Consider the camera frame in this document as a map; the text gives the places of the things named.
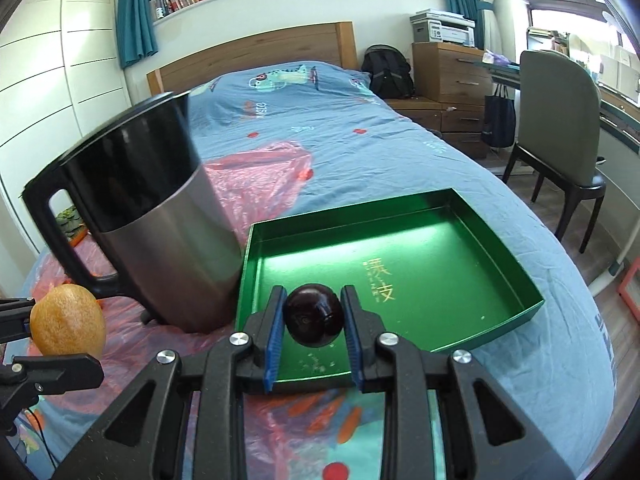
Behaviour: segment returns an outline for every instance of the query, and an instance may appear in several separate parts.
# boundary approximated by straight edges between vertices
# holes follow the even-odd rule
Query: screw
[[[392,332],[383,332],[380,334],[378,341],[380,341],[380,344],[384,346],[396,346],[399,339],[398,336]]]
[[[457,363],[466,365],[471,362],[471,354],[466,350],[456,350],[453,352],[453,360]]]
[[[229,336],[229,342],[233,346],[246,345],[249,342],[249,335],[244,332],[234,332]]]
[[[156,361],[161,365],[167,365],[175,361],[175,352],[173,350],[161,350],[156,354]]]

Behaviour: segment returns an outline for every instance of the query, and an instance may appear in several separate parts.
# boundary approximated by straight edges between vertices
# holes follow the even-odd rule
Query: blue bedspread
[[[532,321],[474,355],[579,473],[604,432],[615,391],[610,341],[580,273],[498,178],[398,115],[367,87],[359,72],[313,61],[228,74],[193,90],[192,136],[205,160],[278,141],[309,152],[312,176],[286,214],[447,187],[459,192],[545,298]],[[8,355],[21,348],[14,344]],[[42,404],[48,423],[55,425],[56,410]],[[60,455],[94,419],[68,413],[64,418],[69,439],[50,444]],[[380,431],[379,425],[358,430],[361,444],[350,452],[362,454],[366,464],[366,442],[374,443],[375,452]],[[371,432],[375,436],[367,441]],[[370,480],[377,463],[366,476],[354,471],[350,480]]]

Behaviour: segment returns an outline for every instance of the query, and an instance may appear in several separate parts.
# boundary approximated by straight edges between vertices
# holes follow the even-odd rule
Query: backpack
[[[362,72],[369,72],[369,89],[382,99],[402,99],[414,95],[411,66],[392,46],[372,45],[364,53]]]

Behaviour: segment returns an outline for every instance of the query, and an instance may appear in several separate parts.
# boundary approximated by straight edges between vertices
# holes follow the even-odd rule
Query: blue gripper pad
[[[284,336],[284,318],[282,317],[282,307],[287,299],[287,291],[283,287],[274,287],[269,297],[267,309],[274,308],[273,323],[269,340],[264,350],[264,391],[269,393],[273,390],[273,383],[278,377],[280,368],[280,355],[282,354],[282,337]]]
[[[353,319],[354,307],[349,298],[348,286],[342,288],[340,292],[340,303],[344,311],[344,338],[347,342],[347,352],[349,353],[349,364],[351,367],[351,379],[356,387],[362,391],[364,382],[364,371],[362,363],[362,348],[360,347],[360,338],[355,320]]]

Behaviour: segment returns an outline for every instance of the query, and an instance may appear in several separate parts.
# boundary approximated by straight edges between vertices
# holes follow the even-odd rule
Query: chair
[[[606,182],[596,170],[600,138],[600,93],[590,75],[564,54],[526,50],[520,57],[520,129],[502,176],[507,182],[517,160],[538,172],[531,201],[545,178],[564,191],[556,228],[562,240],[582,200],[595,199],[580,252],[587,248],[604,200]]]

